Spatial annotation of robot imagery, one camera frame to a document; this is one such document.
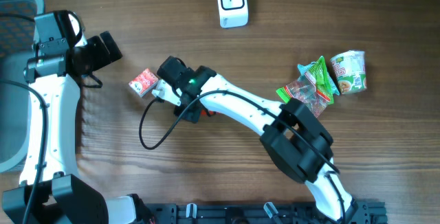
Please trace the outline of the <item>red coffee stick sachet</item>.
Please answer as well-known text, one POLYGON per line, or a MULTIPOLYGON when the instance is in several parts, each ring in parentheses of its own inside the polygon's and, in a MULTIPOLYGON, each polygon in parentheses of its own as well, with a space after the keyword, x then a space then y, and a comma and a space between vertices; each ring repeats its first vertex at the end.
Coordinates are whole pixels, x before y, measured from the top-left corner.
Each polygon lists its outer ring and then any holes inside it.
POLYGON ((208 117, 216 115, 216 114, 217 113, 215 111, 206 111, 206 110, 202 110, 201 111, 201 115, 205 115, 205 116, 208 116, 208 117))

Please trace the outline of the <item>small red white carton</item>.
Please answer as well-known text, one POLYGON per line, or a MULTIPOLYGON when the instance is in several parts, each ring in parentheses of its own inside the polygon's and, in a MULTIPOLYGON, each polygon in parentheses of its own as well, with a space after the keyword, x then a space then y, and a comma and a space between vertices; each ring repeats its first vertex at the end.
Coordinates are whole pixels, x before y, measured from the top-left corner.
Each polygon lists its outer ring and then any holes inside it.
POLYGON ((150 69, 145 69, 129 83, 129 86, 140 97, 143 97, 153 89, 158 82, 159 78, 150 69))

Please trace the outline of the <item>light blue clear packet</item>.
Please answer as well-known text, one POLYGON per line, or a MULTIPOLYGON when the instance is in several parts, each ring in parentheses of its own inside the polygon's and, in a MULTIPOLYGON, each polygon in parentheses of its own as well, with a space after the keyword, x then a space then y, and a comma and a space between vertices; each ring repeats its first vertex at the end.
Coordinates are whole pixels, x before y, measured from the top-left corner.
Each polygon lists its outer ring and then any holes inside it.
MULTIPOLYGON (((304 75, 306 71, 308 71, 312 66, 314 66, 316 62, 311 62, 308 65, 297 65, 298 71, 300 72, 300 75, 304 75)), ((331 92, 332 94, 336 94, 337 96, 340 95, 340 91, 338 87, 335 84, 335 81, 331 77, 330 73, 327 73, 327 78, 329 79, 329 84, 331 86, 331 92)))

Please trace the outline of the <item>green snack bag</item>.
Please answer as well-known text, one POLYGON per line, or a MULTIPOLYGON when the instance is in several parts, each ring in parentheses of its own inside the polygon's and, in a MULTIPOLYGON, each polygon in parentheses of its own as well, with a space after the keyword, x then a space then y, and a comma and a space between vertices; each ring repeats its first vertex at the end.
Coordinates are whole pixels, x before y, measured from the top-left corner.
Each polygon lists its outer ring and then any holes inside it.
POLYGON ((325 58, 308 65, 297 66, 300 76, 293 82, 276 90, 277 95, 288 103, 292 98, 300 100, 318 117, 330 104, 334 95, 340 95, 327 69, 325 58))

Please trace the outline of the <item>instant noodle cup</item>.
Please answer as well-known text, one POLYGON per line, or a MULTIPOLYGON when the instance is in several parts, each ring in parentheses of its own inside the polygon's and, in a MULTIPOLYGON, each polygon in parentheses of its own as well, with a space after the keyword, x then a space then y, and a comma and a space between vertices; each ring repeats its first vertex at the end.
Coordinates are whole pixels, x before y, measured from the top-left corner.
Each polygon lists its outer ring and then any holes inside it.
POLYGON ((349 50, 330 59, 341 94, 367 90, 365 52, 349 50))

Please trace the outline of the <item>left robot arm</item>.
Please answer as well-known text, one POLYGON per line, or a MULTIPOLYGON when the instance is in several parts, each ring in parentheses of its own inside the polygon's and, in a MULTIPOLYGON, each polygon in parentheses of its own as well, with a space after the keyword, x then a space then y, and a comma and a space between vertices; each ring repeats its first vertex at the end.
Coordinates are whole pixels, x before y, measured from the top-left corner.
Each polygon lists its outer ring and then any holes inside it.
POLYGON ((34 17, 35 54, 20 88, 30 93, 30 137, 17 188, 2 196, 14 223, 154 223, 136 194, 105 199, 80 179, 75 156, 80 79, 121 58, 108 32, 85 38, 69 10, 34 17))

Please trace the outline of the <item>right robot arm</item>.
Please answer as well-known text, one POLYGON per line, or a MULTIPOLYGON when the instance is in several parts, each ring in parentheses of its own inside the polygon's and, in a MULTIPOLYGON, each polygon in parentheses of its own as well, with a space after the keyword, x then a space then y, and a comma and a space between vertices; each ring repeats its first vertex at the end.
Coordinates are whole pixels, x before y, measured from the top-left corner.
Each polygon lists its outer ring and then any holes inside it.
POLYGON ((216 71, 187 67, 169 56, 157 71, 169 85, 163 100, 177 97, 174 114, 192 123, 201 114, 226 115, 254 131, 275 166, 312 193, 317 210, 333 223, 348 223, 355 199, 343 188, 333 163, 333 138, 304 103, 267 100, 228 82, 216 71))

